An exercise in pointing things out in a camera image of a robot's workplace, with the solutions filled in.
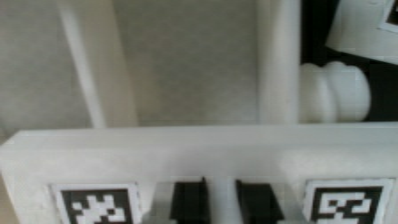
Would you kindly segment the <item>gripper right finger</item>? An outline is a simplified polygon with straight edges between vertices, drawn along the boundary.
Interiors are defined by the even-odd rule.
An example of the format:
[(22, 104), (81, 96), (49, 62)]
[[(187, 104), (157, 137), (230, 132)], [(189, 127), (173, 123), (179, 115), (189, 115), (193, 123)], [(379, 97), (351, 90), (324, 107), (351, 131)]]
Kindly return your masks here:
[(244, 224), (278, 224), (285, 214), (269, 183), (235, 182)]

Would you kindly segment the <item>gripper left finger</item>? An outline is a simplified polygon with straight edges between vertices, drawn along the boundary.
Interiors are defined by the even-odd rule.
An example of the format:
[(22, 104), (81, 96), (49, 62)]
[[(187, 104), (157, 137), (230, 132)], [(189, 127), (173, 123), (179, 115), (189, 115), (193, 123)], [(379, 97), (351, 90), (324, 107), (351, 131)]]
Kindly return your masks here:
[(170, 219), (177, 224), (212, 223), (207, 179), (175, 184)]

